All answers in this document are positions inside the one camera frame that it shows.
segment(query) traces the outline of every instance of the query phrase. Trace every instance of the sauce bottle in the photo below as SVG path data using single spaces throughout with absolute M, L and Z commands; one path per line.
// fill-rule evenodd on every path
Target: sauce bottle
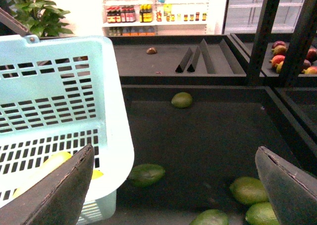
M 135 15 L 135 9 L 134 9 L 133 5 L 131 5 L 131 12 L 132 12 L 132 22 L 135 22 L 137 20 L 137 18 Z
M 148 15 L 149 15 L 149 21 L 148 22 L 152 22 L 153 21 L 153 12 L 152 12 L 152 5 L 148 4 Z
M 125 20 L 125 13 L 124 13 L 124 6 L 121 8 L 121 22 L 122 23 L 125 23 L 126 20 Z
M 126 21 L 127 22 L 132 22 L 132 18 L 131 18 L 131 16 L 130 16 L 130 8 L 129 8 L 129 6 L 127 6 L 126 7 L 126 14 L 125 14 L 125 16 L 126 16 Z
M 115 21 L 116 21 L 116 23 L 121 23 L 121 10 L 120 10 L 119 6 L 117 6 L 117 8 L 116 8 Z
M 107 8 L 107 22 L 110 23 L 110 8 Z
M 115 11 L 113 7 L 110 9 L 110 23 L 115 23 Z
M 157 22 L 162 22 L 162 13 L 160 11 L 157 12 Z
M 195 21 L 199 21 L 199 12 L 196 12 L 196 19 Z

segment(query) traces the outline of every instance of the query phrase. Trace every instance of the black tray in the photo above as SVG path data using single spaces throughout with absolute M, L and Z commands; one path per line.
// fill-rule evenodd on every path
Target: black tray
M 96 225 L 187 225 L 206 209 L 221 209 L 231 225 L 246 225 L 246 206 L 228 191 L 239 176 L 258 177 L 258 146 L 316 173 L 316 144 L 268 87 L 123 86 L 135 165 L 162 165 L 157 184 L 117 190 L 112 218 Z M 194 98 L 174 108 L 174 94 Z
M 254 34 L 231 34 L 232 38 L 237 42 L 237 44 L 242 48 L 245 54 L 250 57 Z M 267 46 L 266 54 L 264 57 L 264 62 L 262 65 L 262 73 L 266 76 L 264 80 L 265 85 L 269 86 L 279 86 L 279 74 L 272 69 L 271 63 L 269 60 L 273 58 L 273 54 L 271 53 L 272 45 L 275 41 L 284 41 L 287 45 L 291 40 L 292 34 L 271 34 L 269 38 L 269 43 Z M 317 86 L 317 75 L 304 75 L 300 74 L 297 78 L 298 87 L 316 87 Z
M 248 62 L 246 57 L 241 56 L 242 49 L 230 36 L 113 37 L 110 39 L 114 45 L 122 84 L 245 84 Z M 187 69 L 198 46 L 201 53 L 196 70 L 188 72 Z M 155 47 L 158 53 L 146 54 L 146 50 L 150 47 Z M 182 73 L 175 72 L 189 48 L 193 52 L 190 61 L 183 66 Z
M 316 88 L 276 88 L 297 121 L 317 142 L 317 89 Z

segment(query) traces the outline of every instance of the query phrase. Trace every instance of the black metal frame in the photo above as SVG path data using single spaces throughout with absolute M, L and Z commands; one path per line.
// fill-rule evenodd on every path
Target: black metal frame
M 279 76 L 280 86 L 291 87 L 296 84 L 316 31 L 317 0 L 305 0 Z
M 247 71 L 247 85 L 259 84 L 261 67 L 268 44 L 268 36 L 272 31 L 279 1 L 280 0 L 263 0 L 260 20 Z

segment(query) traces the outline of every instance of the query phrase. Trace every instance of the shelf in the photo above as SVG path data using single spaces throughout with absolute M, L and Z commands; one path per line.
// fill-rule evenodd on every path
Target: shelf
M 301 7 L 303 3 L 292 3 L 292 2 L 285 2 L 279 3 L 280 7 Z M 249 4 L 231 4 L 228 8 L 261 8 L 262 3 L 249 3 Z
M 162 25 L 206 25 L 206 21 L 174 21 L 174 22 L 157 22 L 153 21 L 151 23 L 104 23 L 103 27 L 131 27 L 131 26 L 162 26 Z
M 279 31 L 287 31 L 292 32 L 294 31 L 295 27 L 293 26 L 287 26 L 287 25 L 278 25 L 273 26 L 272 32 L 279 32 Z M 225 30 L 225 34 L 228 33 L 255 33 L 257 31 L 257 25 L 253 26 L 245 26 L 245 27 L 228 27 Z

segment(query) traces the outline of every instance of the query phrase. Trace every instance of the light blue basket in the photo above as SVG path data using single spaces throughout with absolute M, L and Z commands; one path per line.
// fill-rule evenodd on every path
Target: light blue basket
M 113 215 L 134 160 L 112 42 L 0 37 L 0 207 L 49 156 L 87 143 L 104 175 L 92 180 L 78 224 Z

